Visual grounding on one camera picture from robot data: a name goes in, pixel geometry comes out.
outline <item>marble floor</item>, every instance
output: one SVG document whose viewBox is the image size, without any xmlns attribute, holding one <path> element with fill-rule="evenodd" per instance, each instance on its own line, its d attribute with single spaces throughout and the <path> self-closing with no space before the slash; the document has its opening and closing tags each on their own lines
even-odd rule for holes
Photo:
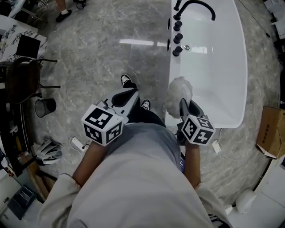
<svg viewBox="0 0 285 228">
<path fill-rule="evenodd" d="M 260 24 L 274 34 L 270 14 L 262 0 L 243 0 Z M 242 21 L 248 56 L 248 94 L 244 120 L 237 129 L 221 133 L 222 159 L 211 146 L 201 150 L 202 180 L 228 203 L 246 188 L 253 188 L 268 160 L 255 148 L 264 105 L 278 107 L 279 74 L 272 39 L 257 25 L 239 0 L 236 5 Z M 57 110 L 44 118 L 32 112 L 34 140 L 40 144 L 46 136 L 64 144 L 59 163 L 42 167 L 53 176 L 72 174 L 80 162 L 78 152 L 69 146 L 69 138 L 87 141 L 80 123 L 92 103 L 109 91 L 121 88 L 120 75 L 128 73 L 138 84 L 141 98 L 151 100 L 152 111 L 164 117 L 168 86 L 166 47 L 169 0 L 87 0 L 78 10 L 67 1 L 72 15 L 55 23 L 59 11 L 53 2 L 47 8 L 49 23 L 41 28 L 48 36 L 47 58 L 58 63 L 45 64 L 41 73 L 44 85 L 59 84 L 60 89 L 42 90 L 45 98 L 54 98 Z M 142 41 L 152 41 L 147 45 Z"/>
</svg>

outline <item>cardboard box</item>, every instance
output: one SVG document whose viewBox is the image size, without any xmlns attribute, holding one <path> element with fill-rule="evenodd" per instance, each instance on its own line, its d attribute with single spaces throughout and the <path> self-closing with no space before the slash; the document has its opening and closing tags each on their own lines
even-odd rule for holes
<svg viewBox="0 0 285 228">
<path fill-rule="evenodd" d="M 271 158 L 285 154 L 285 110 L 263 107 L 256 145 Z"/>
</svg>

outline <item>bathtub faucet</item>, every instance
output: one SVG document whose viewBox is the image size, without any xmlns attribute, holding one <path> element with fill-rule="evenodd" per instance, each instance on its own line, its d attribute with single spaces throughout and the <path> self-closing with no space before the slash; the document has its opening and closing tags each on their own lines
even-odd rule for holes
<svg viewBox="0 0 285 228">
<path fill-rule="evenodd" d="M 181 17 L 181 14 L 183 13 L 183 11 L 187 8 L 188 5 L 190 5 L 192 3 L 197 3 L 197 4 L 200 4 L 200 5 L 203 5 L 208 10 L 210 10 L 210 12 L 212 13 L 212 20 L 216 19 L 216 14 L 215 14 L 215 11 L 212 9 L 212 7 L 209 6 L 207 3 L 204 3 L 204 2 L 199 1 L 199 0 L 189 0 L 189 1 L 185 2 L 184 5 L 182 6 L 182 8 L 179 10 L 179 12 L 177 14 L 175 14 L 173 16 L 173 18 L 175 20 L 180 20 L 180 17 Z"/>
</svg>

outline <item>white bathtub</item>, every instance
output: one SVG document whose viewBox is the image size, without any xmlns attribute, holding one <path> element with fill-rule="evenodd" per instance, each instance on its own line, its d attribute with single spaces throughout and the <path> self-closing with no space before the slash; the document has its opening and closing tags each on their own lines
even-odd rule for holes
<svg viewBox="0 0 285 228">
<path fill-rule="evenodd" d="M 247 57 L 244 33 L 233 0 L 204 0 L 216 12 L 211 20 L 210 11 L 202 5 L 190 4 L 182 13 L 181 30 L 173 30 L 171 16 L 171 64 L 169 83 L 179 76 L 193 86 L 193 97 L 216 128 L 237 128 L 244 117 L 247 93 Z M 173 42 L 177 33 L 183 34 L 179 44 L 183 51 L 178 57 L 172 51 L 178 45 Z M 179 119 L 167 111 L 165 124 L 176 126 Z"/>
</svg>

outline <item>gray t-shirt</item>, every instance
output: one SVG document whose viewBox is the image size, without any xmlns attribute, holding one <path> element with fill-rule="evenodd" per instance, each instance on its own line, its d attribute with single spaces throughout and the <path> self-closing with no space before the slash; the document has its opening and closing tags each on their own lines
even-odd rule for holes
<svg viewBox="0 0 285 228">
<path fill-rule="evenodd" d="M 219 200 L 180 171 L 180 150 L 166 128 L 124 126 L 105 160 L 80 188 L 60 175 L 39 227 L 230 227 Z"/>
</svg>

